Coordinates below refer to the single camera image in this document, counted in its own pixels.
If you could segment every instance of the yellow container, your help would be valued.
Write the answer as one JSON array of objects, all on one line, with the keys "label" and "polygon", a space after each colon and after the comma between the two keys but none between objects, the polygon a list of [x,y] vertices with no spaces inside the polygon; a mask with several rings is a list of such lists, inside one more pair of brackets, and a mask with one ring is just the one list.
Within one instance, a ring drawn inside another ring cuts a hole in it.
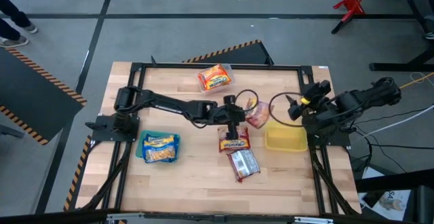
[{"label": "yellow container", "polygon": [[276,121],[269,121],[266,124],[265,147],[271,150],[286,152],[306,151],[306,130],[303,127],[294,128],[282,125]]}]

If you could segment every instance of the concrete floor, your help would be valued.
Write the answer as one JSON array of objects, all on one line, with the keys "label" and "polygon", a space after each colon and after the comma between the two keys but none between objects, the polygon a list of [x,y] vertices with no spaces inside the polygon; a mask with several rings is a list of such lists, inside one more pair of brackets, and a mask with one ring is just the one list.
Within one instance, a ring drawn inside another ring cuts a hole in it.
[{"label": "concrete floor", "polygon": [[[11,0],[27,14],[99,14],[104,0]],[[111,0],[108,14],[339,14],[341,0]],[[415,0],[423,14],[430,14],[427,0]],[[369,14],[410,14],[406,0],[365,0]],[[40,31],[23,33],[31,44],[19,50],[75,87],[97,19],[32,19]],[[87,106],[76,116],[56,178],[48,212],[62,210],[71,177],[85,137],[85,122],[94,121],[113,61],[177,62],[200,54],[260,39],[277,64],[327,65],[337,92],[365,89],[371,81],[390,76],[398,84],[411,81],[409,73],[371,72],[370,62],[407,62],[426,48],[422,30],[413,20],[355,20],[338,35],[330,31],[337,20],[266,19],[107,19],[104,21],[84,86]],[[403,113],[432,105],[434,87],[429,82],[403,90],[393,107],[371,109],[362,120]],[[362,124],[366,131],[403,117]],[[376,135],[380,143],[433,146],[428,126],[434,113]],[[14,127],[0,115],[0,123]],[[25,136],[0,138],[0,216],[34,211],[43,180],[54,153],[56,139],[42,147]],[[407,171],[434,165],[430,151],[384,149]],[[351,155],[368,152],[363,141],[353,143]],[[372,163],[393,172],[398,166],[374,148]]]}]

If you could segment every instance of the wooden table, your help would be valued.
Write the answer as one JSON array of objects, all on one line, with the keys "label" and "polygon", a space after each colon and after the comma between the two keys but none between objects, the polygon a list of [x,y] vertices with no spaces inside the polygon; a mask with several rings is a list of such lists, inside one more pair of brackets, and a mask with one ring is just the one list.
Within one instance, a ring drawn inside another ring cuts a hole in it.
[{"label": "wooden table", "polygon": [[[114,113],[113,104],[119,88],[125,86],[130,62],[114,62],[102,101],[101,113]],[[260,100],[270,101],[279,92],[299,92],[295,71],[234,70],[233,88],[204,96],[197,85],[197,69],[146,69],[144,89],[181,100],[215,100],[249,88]],[[315,81],[330,80],[327,67],[313,67]],[[248,95],[237,104],[245,106]],[[275,101],[274,114],[289,119],[285,98]],[[252,151],[261,173],[242,183],[235,175],[228,157],[218,152],[217,126],[197,129],[183,116],[158,109],[139,112],[141,130],[173,132],[181,136],[176,163],[145,164],[135,156],[133,145],[127,171],[121,209],[128,211],[192,212],[227,214],[305,214],[318,215],[315,186],[309,152],[287,153],[264,147],[264,128],[248,125]],[[112,142],[102,142],[89,154],[76,208],[87,204],[106,180],[113,152]],[[328,147],[333,180],[351,206],[360,212],[348,154],[342,147]],[[117,182],[113,185],[109,207],[114,206]],[[323,184],[326,209],[330,211],[327,187]]]}]

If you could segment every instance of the black panel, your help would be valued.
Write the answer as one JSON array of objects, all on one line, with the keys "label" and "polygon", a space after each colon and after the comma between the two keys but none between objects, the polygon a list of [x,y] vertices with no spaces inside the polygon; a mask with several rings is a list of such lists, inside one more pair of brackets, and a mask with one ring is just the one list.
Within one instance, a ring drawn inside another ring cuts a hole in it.
[{"label": "black panel", "polygon": [[204,58],[201,63],[228,63],[228,64],[266,64],[267,53],[262,48],[261,43],[255,43],[223,54],[217,54],[209,58]]},{"label": "black panel", "polygon": [[0,48],[0,103],[47,140],[83,108],[3,48]]}]

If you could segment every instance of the label on snack bag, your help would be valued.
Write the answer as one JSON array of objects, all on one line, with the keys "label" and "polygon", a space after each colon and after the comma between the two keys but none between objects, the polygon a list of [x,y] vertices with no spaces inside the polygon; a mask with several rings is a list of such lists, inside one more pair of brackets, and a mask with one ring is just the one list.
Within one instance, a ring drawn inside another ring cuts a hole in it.
[{"label": "label on snack bag", "polygon": [[153,137],[150,136],[147,138],[148,140],[144,142],[145,145],[153,146],[153,147],[162,147],[168,143],[174,142],[174,136],[162,136],[162,137]]},{"label": "label on snack bag", "polygon": [[221,75],[221,76],[217,76],[217,77],[213,77],[211,78],[211,80],[209,80],[206,83],[206,88],[207,89],[212,89],[215,88],[216,86],[220,86],[226,82],[229,81],[229,77],[226,75]]},{"label": "label on snack bag", "polygon": [[248,145],[249,142],[247,142],[247,139],[240,138],[235,140],[223,140],[220,143],[220,148],[221,149],[240,148]]},{"label": "label on snack bag", "polygon": [[231,154],[238,175],[243,178],[259,172],[259,165],[250,150],[240,150]]}]

